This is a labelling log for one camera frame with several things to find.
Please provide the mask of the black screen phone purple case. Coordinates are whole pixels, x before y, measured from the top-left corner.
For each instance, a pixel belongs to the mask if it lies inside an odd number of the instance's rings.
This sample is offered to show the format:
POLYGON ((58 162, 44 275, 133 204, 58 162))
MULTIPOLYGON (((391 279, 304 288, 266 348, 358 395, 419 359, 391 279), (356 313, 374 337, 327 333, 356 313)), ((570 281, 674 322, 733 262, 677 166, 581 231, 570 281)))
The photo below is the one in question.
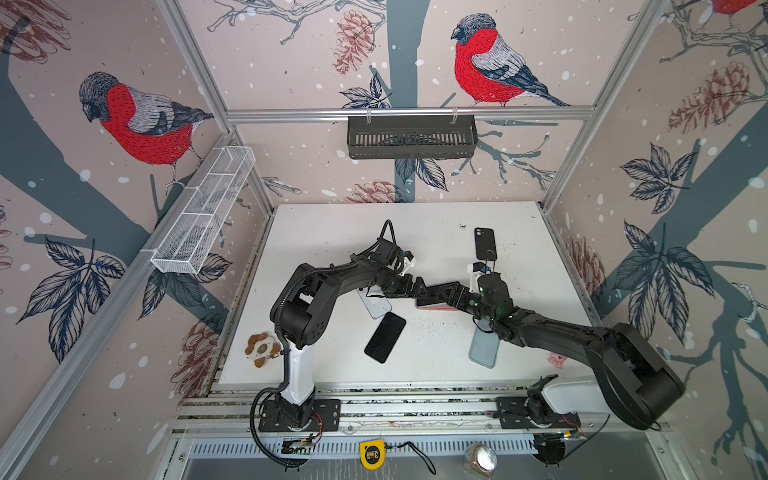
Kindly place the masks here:
POLYGON ((391 312, 386 313, 367 343, 364 353, 376 362, 384 364, 406 324, 404 318, 391 312))

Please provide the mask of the pink phone case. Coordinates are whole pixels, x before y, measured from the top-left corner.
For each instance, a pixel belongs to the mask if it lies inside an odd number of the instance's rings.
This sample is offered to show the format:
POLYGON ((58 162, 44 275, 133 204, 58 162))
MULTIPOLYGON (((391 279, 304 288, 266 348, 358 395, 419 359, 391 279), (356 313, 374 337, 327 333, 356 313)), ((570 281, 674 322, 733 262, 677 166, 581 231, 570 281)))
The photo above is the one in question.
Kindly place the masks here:
POLYGON ((427 311, 455 311, 455 308, 447 303, 432 301, 431 299, 417 299, 416 308, 427 311))

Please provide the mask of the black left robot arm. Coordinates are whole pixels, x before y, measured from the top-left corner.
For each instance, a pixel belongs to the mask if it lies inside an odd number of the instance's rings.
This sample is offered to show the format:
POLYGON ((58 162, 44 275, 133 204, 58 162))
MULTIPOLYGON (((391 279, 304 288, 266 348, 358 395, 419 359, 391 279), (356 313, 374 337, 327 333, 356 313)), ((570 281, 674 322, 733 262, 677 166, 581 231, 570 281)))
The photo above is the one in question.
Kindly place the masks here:
POLYGON ((282 458, 259 438, 256 416, 272 402, 294 427, 304 427, 313 413, 315 383, 309 365, 310 347, 326 331, 337 299, 352 291, 377 286, 385 298, 416 299, 427 293, 420 277, 405 271, 413 256, 396 241, 394 225, 387 219, 376 241, 350 261, 340 265, 299 265, 273 304, 269 318, 281 346, 282 380, 260 390, 250 407, 249 428, 256 446, 285 471, 298 470, 306 462, 282 458))

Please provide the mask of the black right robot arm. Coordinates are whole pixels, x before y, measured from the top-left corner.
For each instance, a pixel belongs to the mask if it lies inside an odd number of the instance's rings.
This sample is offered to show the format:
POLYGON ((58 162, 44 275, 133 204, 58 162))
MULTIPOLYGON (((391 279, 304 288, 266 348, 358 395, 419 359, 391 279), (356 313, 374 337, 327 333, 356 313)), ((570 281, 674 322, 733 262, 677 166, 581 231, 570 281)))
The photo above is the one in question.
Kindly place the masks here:
POLYGON ((418 277, 410 298, 438 300, 477 320, 518 347, 546 350, 592 369, 602 399, 626 425, 653 426, 685 393, 682 380, 629 324, 584 326, 545 317, 514 304, 498 273, 483 274, 473 293, 459 282, 427 286, 418 277))

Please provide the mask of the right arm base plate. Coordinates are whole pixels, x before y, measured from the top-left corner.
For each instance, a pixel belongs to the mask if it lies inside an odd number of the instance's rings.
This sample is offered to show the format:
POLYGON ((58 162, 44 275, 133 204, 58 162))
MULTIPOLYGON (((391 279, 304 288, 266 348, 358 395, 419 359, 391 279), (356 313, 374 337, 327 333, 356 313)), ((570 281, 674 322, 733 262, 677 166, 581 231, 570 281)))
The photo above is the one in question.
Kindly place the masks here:
POLYGON ((497 397, 493 417, 498 419, 502 429, 579 429, 581 421, 577 414, 556 413, 539 397, 497 397))

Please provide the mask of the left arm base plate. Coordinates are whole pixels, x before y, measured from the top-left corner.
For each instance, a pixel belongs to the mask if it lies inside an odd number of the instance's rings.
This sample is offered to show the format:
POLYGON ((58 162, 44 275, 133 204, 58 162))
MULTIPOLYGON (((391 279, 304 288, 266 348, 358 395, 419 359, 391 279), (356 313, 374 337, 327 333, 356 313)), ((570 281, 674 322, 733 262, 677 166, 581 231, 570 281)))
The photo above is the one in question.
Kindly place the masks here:
POLYGON ((264 402, 259 414, 260 433, 336 432, 339 429, 341 402, 338 399, 308 398, 294 405, 282 396, 264 402))

